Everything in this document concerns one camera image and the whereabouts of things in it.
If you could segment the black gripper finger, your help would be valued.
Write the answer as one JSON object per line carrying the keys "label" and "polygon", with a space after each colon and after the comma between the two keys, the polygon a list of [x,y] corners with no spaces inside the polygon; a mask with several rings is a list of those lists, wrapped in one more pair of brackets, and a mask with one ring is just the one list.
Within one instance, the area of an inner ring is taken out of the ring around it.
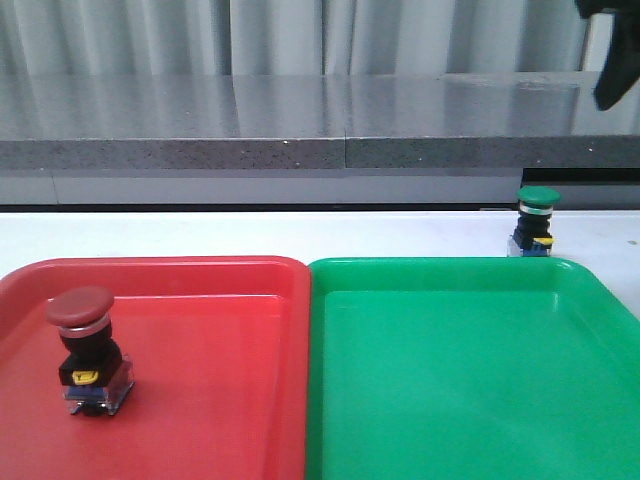
{"label": "black gripper finger", "polygon": [[607,57],[594,89],[600,111],[611,109],[639,80],[639,1],[576,0],[582,19],[596,14],[613,18]]}

